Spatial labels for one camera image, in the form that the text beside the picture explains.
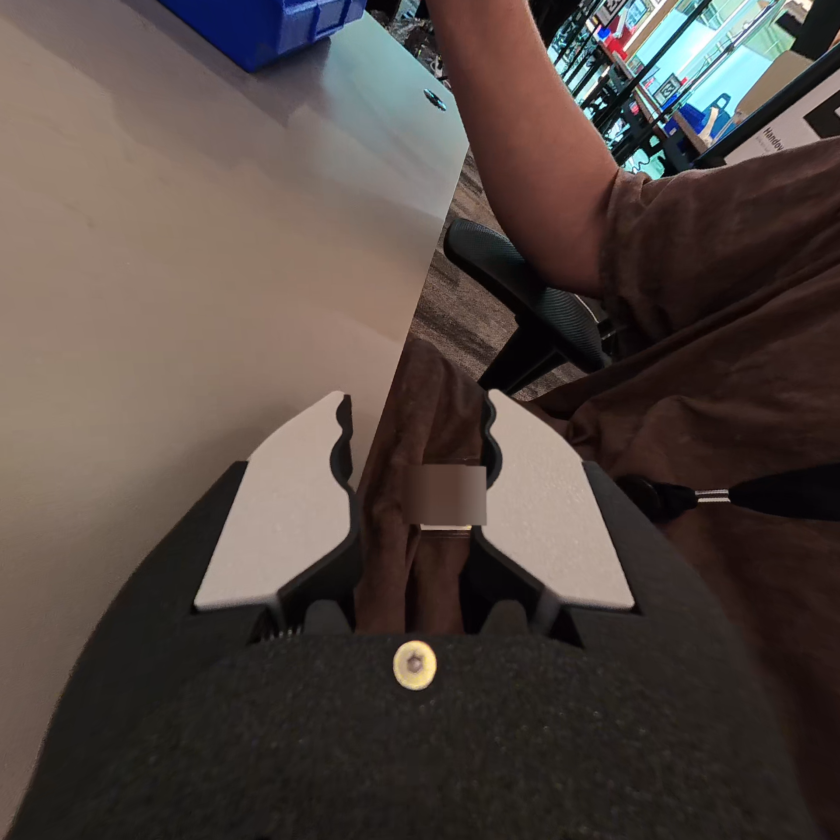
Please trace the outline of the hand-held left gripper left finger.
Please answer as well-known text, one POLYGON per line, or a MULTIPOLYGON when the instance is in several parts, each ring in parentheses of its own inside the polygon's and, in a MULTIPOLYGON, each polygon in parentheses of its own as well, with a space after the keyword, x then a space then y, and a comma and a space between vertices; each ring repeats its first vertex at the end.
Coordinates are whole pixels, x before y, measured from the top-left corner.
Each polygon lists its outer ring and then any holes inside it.
POLYGON ((350 395, 331 392, 271 433, 248 457, 195 597, 200 613, 266 606, 301 621, 318 601, 348 620, 361 578, 350 395))

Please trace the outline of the black office chair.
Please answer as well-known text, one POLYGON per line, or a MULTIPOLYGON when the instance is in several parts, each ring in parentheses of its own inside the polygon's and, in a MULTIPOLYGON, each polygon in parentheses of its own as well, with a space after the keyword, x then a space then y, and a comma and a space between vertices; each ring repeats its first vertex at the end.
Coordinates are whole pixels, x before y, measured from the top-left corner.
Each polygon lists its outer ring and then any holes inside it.
POLYGON ((511 396, 563 364, 586 374, 612 362, 616 331, 586 302, 546 285, 505 236, 464 218, 444 237, 444 255, 503 304, 517 329, 486 368, 479 386, 511 396))

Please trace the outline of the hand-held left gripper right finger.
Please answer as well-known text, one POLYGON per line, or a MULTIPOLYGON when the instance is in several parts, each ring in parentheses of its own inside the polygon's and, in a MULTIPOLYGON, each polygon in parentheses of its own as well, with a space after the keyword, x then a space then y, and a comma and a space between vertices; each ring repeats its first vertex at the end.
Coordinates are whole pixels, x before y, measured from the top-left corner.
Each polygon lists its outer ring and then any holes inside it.
POLYGON ((565 607, 630 613, 634 596, 583 460, 550 425, 501 391, 486 394, 486 523, 474 530, 490 599, 519 600, 530 621, 565 607))

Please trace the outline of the blue plastic bin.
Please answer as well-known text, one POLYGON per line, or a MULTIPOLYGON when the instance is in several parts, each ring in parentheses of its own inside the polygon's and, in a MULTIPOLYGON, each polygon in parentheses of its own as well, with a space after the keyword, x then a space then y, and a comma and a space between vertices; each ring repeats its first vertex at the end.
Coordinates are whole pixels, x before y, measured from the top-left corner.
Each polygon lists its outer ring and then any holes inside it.
POLYGON ((359 20, 365 1, 162 1, 239 68, 257 72, 359 20))

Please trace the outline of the black framed board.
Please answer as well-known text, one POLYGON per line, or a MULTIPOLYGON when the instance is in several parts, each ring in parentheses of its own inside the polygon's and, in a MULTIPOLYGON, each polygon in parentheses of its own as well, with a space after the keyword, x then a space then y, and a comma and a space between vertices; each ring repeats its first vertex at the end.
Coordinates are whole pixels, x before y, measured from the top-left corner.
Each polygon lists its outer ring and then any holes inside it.
POLYGON ((839 68, 835 50, 813 64, 716 145, 733 165, 838 136, 839 68))

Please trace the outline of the person's right forearm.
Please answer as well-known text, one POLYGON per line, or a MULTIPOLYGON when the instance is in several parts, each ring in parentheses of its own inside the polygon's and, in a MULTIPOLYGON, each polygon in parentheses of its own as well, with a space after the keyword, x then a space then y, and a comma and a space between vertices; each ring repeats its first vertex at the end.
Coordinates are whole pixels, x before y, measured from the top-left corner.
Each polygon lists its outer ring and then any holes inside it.
POLYGON ((618 167, 548 57, 524 1, 429 1, 490 208, 550 286, 604 297, 599 258, 618 167))

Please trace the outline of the person's brown clothing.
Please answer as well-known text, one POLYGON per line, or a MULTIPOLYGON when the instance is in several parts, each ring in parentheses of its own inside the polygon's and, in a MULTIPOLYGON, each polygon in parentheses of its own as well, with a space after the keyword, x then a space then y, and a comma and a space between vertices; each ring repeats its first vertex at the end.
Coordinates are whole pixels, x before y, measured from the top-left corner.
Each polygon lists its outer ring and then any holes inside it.
MULTIPOLYGON (((610 477, 697 489, 838 462, 838 139, 608 195, 613 363, 525 403, 610 477)), ((477 462, 484 395, 406 341, 360 484, 358 630, 457 634, 466 550, 399 510, 405 466, 477 462)), ((765 679, 806 802, 838 838, 838 524, 701 505, 664 526, 765 679)))

